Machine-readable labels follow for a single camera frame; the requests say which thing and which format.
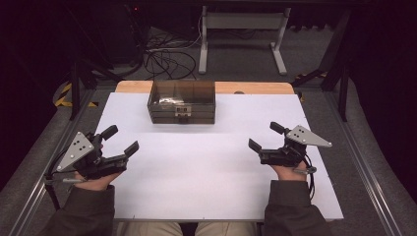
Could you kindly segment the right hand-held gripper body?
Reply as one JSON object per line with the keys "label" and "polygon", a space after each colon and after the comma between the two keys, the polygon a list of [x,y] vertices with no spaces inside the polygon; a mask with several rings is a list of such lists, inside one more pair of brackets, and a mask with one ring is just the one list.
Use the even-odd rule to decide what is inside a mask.
{"label": "right hand-held gripper body", "polygon": [[332,143],[297,125],[288,129],[284,136],[284,144],[278,149],[264,149],[259,153],[261,164],[297,167],[300,162],[307,161],[307,146],[330,148]]}

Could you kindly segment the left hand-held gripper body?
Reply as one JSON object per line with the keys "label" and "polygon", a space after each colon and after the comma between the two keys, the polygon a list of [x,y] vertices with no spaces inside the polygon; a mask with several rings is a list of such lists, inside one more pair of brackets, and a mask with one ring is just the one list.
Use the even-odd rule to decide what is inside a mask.
{"label": "left hand-held gripper body", "polygon": [[71,141],[64,157],[56,167],[56,171],[63,173],[75,170],[86,180],[123,172],[127,169],[127,162],[117,162],[115,156],[104,157],[101,143],[104,139],[100,134],[83,134],[78,132]]}

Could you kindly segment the smoky transparent drawer box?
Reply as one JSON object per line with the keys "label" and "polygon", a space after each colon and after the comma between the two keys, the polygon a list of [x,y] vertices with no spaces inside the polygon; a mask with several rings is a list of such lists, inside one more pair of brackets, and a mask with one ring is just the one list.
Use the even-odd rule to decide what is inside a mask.
{"label": "smoky transparent drawer box", "polygon": [[[179,104],[152,104],[158,97],[176,97]],[[190,117],[176,117],[176,106],[191,106]],[[153,124],[214,124],[215,84],[213,81],[154,81],[148,100]]]}

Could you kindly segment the person's right hand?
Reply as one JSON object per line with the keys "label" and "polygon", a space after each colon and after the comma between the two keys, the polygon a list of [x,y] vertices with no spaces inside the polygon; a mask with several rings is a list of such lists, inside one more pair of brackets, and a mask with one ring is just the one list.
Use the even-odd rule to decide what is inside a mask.
{"label": "person's right hand", "polygon": [[304,162],[301,162],[297,167],[272,165],[271,168],[276,173],[279,181],[307,181],[307,176],[301,173],[301,171],[305,171],[307,169]]}

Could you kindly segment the person's left hand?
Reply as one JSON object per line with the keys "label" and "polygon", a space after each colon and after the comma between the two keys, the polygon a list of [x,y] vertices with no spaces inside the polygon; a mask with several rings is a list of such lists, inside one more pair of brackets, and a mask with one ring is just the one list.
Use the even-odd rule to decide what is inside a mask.
{"label": "person's left hand", "polygon": [[121,172],[113,173],[99,179],[86,180],[80,173],[75,172],[74,177],[80,180],[80,183],[76,183],[75,186],[89,191],[105,191],[108,185],[120,175]]}

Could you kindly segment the black tripod stand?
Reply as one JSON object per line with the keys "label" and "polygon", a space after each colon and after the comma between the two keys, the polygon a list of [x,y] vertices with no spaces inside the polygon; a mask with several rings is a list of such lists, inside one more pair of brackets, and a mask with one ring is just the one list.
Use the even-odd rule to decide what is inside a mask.
{"label": "black tripod stand", "polygon": [[103,66],[93,62],[81,51],[72,52],[71,59],[72,117],[75,117],[81,110],[80,84],[83,84],[86,89],[96,89],[97,75],[94,72],[98,72],[105,79],[110,79],[116,83],[122,82],[123,79],[105,69]]}

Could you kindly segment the shiny clear packet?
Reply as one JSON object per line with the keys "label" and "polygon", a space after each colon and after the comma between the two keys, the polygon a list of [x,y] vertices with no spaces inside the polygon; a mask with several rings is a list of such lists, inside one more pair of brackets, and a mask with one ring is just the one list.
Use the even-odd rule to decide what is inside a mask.
{"label": "shiny clear packet", "polygon": [[158,97],[152,102],[152,104],[173,105],[179,104],[181,101],[181,99],[178,99],[176,97]]}

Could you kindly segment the yellow black hazard tape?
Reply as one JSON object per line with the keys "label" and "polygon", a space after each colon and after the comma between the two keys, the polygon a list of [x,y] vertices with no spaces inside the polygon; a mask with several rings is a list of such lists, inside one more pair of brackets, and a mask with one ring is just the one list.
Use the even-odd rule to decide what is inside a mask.
{"label": "yellow black hazard tape", "polygon": [[61,90],[57,100],[54,102],[56,107],[72,107],[73,103],[71,101],[66,101],[65,97],[69,93],[70,89],[72,88],[72,84],[68,82]]}

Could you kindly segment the white board sheet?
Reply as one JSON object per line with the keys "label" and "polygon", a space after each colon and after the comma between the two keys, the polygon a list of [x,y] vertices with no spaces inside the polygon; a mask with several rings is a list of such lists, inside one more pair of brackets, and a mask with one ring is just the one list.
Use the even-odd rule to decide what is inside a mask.
{"label": "white board sheet", "polygon": [[132,142],[139,150],[115,182],[116,218],[121,220],[261,221],[273,170],[248,146],[280,148],[272,121],[292,129],[308,121],[294,94],[220,94],[212,125],[154,124],[148,95],[113,92],[97,129],[116,125],[105,155]]}

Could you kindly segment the black angled stand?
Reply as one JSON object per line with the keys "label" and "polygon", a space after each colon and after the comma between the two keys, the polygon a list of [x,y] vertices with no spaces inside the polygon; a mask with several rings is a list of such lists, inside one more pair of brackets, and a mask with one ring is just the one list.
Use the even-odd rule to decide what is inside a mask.
{"label": "black angled stand", "polygon": [[337,111],[340,118],[346,122],[346,102],[348,91],[348,65],[347,59],[342,53],[342,44],[348,26],[350,10],[345,10],[337,24],[333,36],[328,44],[328,48],[317,70],[307,74],[299,75],[291,85],[294,88],[309,82],[314,78],[318,78],[322,74],[326,74],[321,83],[322,91],[332,91],[336,85],[339,85],[339,97]]}

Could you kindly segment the person's left leg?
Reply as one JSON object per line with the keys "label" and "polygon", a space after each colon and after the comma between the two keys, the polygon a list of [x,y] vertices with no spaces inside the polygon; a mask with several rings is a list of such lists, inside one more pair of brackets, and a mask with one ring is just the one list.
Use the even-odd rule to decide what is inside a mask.
{"label": "person's left leg", "polygon": [[178,223],[173,222],[121,222],[117,236],[183,236]]}

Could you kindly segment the person's leg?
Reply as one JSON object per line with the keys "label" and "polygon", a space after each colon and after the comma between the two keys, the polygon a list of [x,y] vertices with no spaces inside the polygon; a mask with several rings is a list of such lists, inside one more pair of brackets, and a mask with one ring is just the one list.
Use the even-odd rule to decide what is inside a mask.
{"label": "person's leg", "polygon": [[258,236],[255,222],[200,222],[195,236]]}
{"label": "person's leg", "polygon": [[178,223],[173,222],[121,222],[117,236],[183,236]]}

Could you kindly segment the person's right leg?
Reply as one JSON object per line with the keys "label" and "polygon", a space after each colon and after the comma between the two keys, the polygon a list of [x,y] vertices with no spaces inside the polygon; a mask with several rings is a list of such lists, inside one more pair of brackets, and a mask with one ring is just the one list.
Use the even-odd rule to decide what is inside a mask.
{"label": "person's right leg", "polygon": [[255,222],[200,222],[195,236],[258,236]]}

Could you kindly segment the black equipment case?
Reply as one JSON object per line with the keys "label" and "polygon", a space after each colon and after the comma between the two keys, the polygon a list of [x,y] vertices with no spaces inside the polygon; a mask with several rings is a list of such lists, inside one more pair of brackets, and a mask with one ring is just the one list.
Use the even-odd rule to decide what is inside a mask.
{"label": "black equipment case", "polygon": [[112,5],[108,54],[116,64],[141,64],[149,28],[138,6]]}

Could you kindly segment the white metal stand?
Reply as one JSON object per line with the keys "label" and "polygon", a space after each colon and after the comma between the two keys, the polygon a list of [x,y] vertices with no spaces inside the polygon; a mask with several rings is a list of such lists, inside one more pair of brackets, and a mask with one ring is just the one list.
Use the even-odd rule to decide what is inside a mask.
{"label": "white metal stand", "polygon": [[291,9],[285,8],[282,13],[217,13],[210,12],[207,6],[202,8],[200,22],[200,49],[199,73],[205,74],[208,65],[208,30],[278,30],[276,41],[269,44],[278,73],[287,74],[281,53],[280,45],[290,17]]}

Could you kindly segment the aluminium rail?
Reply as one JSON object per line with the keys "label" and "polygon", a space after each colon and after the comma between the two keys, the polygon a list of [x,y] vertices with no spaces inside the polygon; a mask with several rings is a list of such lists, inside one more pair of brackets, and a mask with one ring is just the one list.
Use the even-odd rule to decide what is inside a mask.
{"label": "aluminium rail", "polygon": [[94,91],[87,89],[81,95],[81,108],[73,120],[72,109],[61,107],[40,134],[15,174],[0,193],[5,201],[1,216],[0,236],[25,236],[46,190],[43,174],[51,160],[72,140],[88,108]]}
{"label": "aluminium rail", "polygon": [[364,158],[362,151],[359,149],[349,124],[342,119],[340,112],[338,111],[336,99],[330,92],[324,92],[324,97],[338,126],[342,130],[344,138],[347,140],[348,150],[352,156],[352,161],[361,177],[387,236],[403,236],[375,174]]}

